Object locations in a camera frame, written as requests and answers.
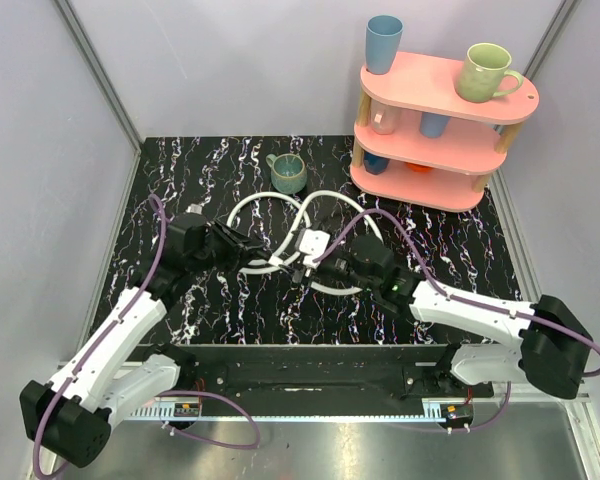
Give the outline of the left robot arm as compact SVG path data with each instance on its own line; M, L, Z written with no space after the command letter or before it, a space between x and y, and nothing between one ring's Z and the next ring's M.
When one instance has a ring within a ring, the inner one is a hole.
M145 362L125 377L114 376L197 274L213 268L237 271L269 256L261 240L201 214L163 222L154 260L141 264L96 333L46 383L30 381L21 391L27 437L85 467L113 429L150 399L165 391L188 394L197 380L196 358L167 343L151 347Z

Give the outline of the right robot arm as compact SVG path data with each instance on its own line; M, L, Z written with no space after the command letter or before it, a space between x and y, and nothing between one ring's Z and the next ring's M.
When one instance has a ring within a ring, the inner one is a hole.
M315 263L318 273L369 291L387 316L489 339L483 346L453 346L439 361L434 384L443 395L483 382L528 382L556 398L577 396L592 337L562 300L507 301L429 281L399 265L373 235L355 238L347 249L329 249Z

